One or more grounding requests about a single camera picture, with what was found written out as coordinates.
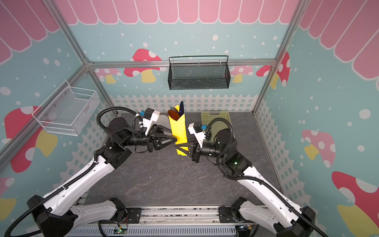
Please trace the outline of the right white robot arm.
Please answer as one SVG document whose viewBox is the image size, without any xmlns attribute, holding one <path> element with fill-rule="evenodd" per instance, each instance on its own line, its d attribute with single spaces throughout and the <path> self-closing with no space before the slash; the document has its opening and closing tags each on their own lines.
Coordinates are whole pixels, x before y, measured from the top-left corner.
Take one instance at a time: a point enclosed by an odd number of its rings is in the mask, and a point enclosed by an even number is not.
<svg viewBox="0 0 379 237">
<path fill-rule="evenodd" d="M 317 229 L 315 212 L 308 206 L 300 207 L 270 184 L 237 150 L 229 129 L 219 131 L 214 143 L 194 140 L 175 147 L 195 162 L 202 156 L 216 158 L 218 169 L 227 179 L 246 187 L 265 205 L 259 207 L 239 197 L 231 206 L 236 221 L 252 221 L 278 237 L 309 237 Z"/>
</svg>

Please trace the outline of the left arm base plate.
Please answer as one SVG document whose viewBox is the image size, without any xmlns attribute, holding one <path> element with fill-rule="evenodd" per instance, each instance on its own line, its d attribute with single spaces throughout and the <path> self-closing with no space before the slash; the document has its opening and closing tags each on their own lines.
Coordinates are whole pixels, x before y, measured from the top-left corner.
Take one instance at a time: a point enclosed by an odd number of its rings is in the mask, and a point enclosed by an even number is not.
<svg viewBox="0 0 379 237">
<path fill-rule="evenodd" d="M 142 215 L 142 208 L 139 207 L 127 207 L 126 214 L 122 219 L 122 224 L 139 224 Z"/>
</svg>

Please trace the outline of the yellow paper napkin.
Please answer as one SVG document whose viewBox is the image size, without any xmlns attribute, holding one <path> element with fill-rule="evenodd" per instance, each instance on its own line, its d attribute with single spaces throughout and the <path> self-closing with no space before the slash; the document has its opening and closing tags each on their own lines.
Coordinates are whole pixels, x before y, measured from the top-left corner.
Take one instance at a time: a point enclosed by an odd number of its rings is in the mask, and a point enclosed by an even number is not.
<svg viewBox="0 0 379 237">
<path fill-rule="evenodd" d="M 174 120 L 171 115 L 169 115 L 169 122 L 171 126 L 171 131 L 174 137 L 177 138 L 175 142 L 176 145 L 187 143 L 187 129 L 186 129 L 186 119 L 185 114 L 181 115 L 178 120 Z"/>
</svg>

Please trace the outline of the purple metal spoon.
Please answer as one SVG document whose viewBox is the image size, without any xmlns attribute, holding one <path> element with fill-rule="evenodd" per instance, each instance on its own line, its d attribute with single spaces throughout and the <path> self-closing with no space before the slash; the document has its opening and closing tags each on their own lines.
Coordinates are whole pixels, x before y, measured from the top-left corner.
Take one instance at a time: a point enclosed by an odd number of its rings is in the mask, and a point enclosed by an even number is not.
<svg viewBox="0 0 379 237">
<path fill-rule="evenodd" d="M 180 118 L 180 114 L 179 114 L 179 112 L 176 109 L 174 109 L 174 110 L 172 110 L 172 109 L 168 110 L 168 115 L 169 115 L 169 117 L 172 120 L 175 120 L 175 121 L 177 121 Z"/>
</svg>

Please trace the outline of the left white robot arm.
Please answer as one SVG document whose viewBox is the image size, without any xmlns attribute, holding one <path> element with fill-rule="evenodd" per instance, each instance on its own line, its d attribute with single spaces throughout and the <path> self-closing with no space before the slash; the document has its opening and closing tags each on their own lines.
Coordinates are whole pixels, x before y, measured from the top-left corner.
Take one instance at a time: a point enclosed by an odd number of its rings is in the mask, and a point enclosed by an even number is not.
<svg viewBox="0 0 379 237">
<path fill-rule="evenodd" d="M 76 227 L 97 221 L 126 221 L 129 217 L 127 208 L 118 198 L 91 205 L 74 206 L 74 203 L 132 155 L 128 149 L 130 146 L 145 146 L 148 152 L 152 152 L 177 141 L 170 129 L 157 124 L 147 135 L 137 137 L 122 117 L 113 119 L 105 131 L 110 141 L 94 152 L 94 158 L 86 167 L 53 192 L 28 200 L 28 207 L 36 206 L 32 216 L 45 237 L 63 237 Z"/>
</svg>

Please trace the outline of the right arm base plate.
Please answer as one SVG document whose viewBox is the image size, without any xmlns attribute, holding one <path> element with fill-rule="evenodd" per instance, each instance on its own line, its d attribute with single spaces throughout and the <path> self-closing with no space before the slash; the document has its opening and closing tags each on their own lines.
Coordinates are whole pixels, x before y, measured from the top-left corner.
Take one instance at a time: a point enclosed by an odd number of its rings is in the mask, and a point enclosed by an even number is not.
<svg viewBox="0 0 379 237">
<path fill-rule="evenodd" d="M 230 206 L 220 206 L 218 209 L 220 223 L 255 223 L 251 220 L 244 219 Z"/>
</svg>

